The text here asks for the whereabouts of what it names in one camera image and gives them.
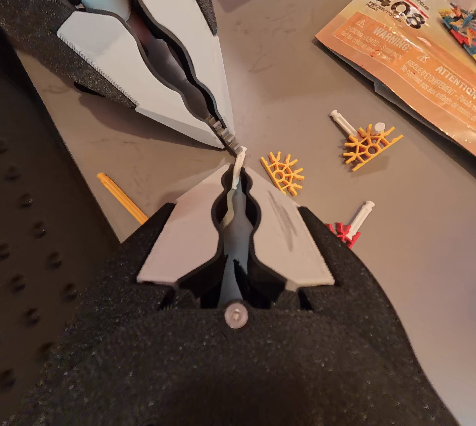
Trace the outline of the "yellow fan connector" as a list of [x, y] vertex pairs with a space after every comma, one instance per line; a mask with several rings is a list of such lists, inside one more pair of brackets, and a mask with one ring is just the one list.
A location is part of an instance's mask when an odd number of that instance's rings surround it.
[[390, 139], [394, 130], [395, 127], [390, 127], [377, 132], [372, 124], [367, 125], [366, 128], [358, 128], [356, 135], [348, 135], [348, 139], [344, 143], [345, 164], [352, 165], [352, 171], [357, 171], [375, 159], [403, 138], [403, 135], [400, 135]]
[[302, 189], [301, 181], [305, 179], [302, 175], [303, 168], [297, 168], [297, 159], [291, 160], [288, 154], [284, 159], [279, 151], [277, 154], [270, 152], [268, 158], [260, 158], [260, 163], [265, 169], [273, 185], [282, 193], [289, 193], [295, 197]]

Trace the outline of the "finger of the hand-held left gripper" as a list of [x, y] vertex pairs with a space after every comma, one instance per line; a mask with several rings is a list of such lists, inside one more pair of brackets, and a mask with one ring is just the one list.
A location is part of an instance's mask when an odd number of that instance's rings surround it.
[[190, 82], [205, 90], [230, 133], [235, 124], [219, 38], [196, 0], [138, 0], [148, 18], [173, 42]]
[[136, 112], [212, 147], [223, 142], [190, 110], [181, 91], [158, 75], [125, 23], [112, 13], [73, 12], [57, 36], [135, 103]]

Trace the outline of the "black perforated panel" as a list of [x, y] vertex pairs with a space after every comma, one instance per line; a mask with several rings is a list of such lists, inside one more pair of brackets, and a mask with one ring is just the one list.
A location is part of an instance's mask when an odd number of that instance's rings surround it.
[[118, 244], [1, 30], [1, 422], [35, 386], [80, 294]]

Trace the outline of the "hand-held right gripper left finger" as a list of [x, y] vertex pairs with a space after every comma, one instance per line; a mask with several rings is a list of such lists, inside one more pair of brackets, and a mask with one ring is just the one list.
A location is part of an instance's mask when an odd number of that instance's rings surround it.
[[227, 163], [176, 200], [137, 275], [138, 283], [186, 284], [191, 276], [205, 274], [221, 250], [229, 185]]

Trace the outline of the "grey snowflake connector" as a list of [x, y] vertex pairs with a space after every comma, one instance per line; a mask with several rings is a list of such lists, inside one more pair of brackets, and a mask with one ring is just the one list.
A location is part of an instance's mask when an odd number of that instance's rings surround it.
[[225, 148], [230, 152], [230, 154], [237, 157], [243, 151], [235, 135], [232, 134], [228, 128], [224, 127], [220, 120], [208, 116], [206, 118], [206, 123], [221, 142], [223, 142]]

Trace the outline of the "long yellow rod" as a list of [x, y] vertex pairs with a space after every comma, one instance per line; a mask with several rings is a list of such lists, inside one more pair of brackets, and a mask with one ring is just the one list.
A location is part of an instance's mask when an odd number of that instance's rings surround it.
[[142, 212], [141, 209], [122, 191], [122, 189], [116, 185], [116, 183], [105, 173], [101, 172], [97, 174], [99, 181], [105, 186], [105, 188], [127, 209], [127, 211], [143, 225], [148, 221], [148, 217]]

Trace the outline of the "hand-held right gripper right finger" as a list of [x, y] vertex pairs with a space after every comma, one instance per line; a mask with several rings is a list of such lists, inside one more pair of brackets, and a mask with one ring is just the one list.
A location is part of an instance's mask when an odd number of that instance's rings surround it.
[[335, 284], [301, 213], [300, 205], [258, 173], [241, 169], [245, 213], [252, 225], [247, 277], [259, 292], [296, 292]]

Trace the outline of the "orange toy set bag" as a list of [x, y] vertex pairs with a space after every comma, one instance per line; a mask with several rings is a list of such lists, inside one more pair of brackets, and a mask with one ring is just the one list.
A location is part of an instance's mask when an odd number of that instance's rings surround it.
[[353, 0], [316, 38], [475, 155], [475, 7], [476, 0]]

